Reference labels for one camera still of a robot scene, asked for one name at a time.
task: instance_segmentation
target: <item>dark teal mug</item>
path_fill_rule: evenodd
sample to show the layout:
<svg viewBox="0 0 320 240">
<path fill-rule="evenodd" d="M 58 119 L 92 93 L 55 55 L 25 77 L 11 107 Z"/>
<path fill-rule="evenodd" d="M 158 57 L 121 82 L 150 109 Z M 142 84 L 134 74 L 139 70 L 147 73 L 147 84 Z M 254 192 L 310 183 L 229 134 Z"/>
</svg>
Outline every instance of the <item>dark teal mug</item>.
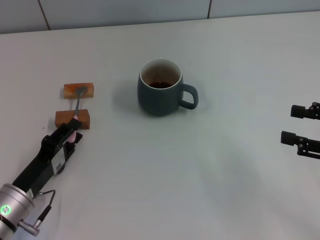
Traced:
<svg viewBox="0 0 320 240">
<path fill-rule="evenodd" d="M 184 92 L 193 96 L 193 103 L 183 100 Z M 177 64 L 165 58 L 150 60 L 142 67 L 138 78 L 138 102 L 148 113 L 165 116 L 179 107 L 193 110 L 198 105 L 198 92 L 184 84 Z"/>
</svg>

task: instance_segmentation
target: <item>wooden block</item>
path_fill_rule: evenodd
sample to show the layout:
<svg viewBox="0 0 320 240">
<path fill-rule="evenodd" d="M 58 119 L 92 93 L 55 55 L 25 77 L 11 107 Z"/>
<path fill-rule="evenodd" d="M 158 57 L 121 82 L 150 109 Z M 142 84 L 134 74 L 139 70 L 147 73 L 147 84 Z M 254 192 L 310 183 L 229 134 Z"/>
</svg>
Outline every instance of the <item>wooden block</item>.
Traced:
<svg viewBox="0 0 320 240">
<path fill-rule="evenodd" d="M 79 87 L 87 87 L 88 91 L 81 95 L 81 98 L 93 98 L 94 97 L 94 84 L 92 82 L 88 83 L 72 83 L 65 84 L 63 87 L 63 97 L 65 99 L 77 99 L 75 91 Z"/>
<path fill-rule="evenodd" d="M 74 117 L 75 111 L 56 111 L 55 112 L 55 126 L 58 128 L 63 123 L 67 124 Z M 90 115 L 88 109 L 79 109 L 78 120 L 82 122 L 81 129 L 90 128 Z"/>
</svg>

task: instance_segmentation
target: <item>coffee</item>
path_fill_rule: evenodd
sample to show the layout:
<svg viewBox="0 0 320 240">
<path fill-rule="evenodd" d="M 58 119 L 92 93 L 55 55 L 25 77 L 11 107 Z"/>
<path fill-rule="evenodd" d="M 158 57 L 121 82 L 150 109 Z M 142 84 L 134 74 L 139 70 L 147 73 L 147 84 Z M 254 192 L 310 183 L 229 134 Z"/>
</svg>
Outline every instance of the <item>coffee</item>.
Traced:
<svg viewBox="0 0 320 240">
<path fill-rule="evenodd" d="M 165 81 L 157 81 L 149 84 L 150 87 L 155 89 L 166 89 L 172 86 L 172 84 Z"/>
</svg>

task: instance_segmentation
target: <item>white table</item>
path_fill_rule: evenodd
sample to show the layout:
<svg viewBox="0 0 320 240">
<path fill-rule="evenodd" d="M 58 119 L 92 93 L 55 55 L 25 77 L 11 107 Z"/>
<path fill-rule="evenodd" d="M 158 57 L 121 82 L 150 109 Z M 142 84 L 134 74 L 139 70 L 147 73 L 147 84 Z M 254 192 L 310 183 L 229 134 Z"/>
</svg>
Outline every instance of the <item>white table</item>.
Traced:
<svg viewBox="0 0 320 240">
<path fill-rule="evenodd" d="M 63 85 L 94 82 L 80 104 L 91 129 L 44 187 L 57 194 L 38 240 L 319 239 L 320 161 L 280 143 L 282 130 L 320 139 L 319 121 L 290 117 L 320 101 L 319 23 L 309 12 L 0 35 L 1 184 L 75 107 Z M 139 109 L 138 72 L 159 57 L 197 88 L 196 110 Z"/>
</svg>

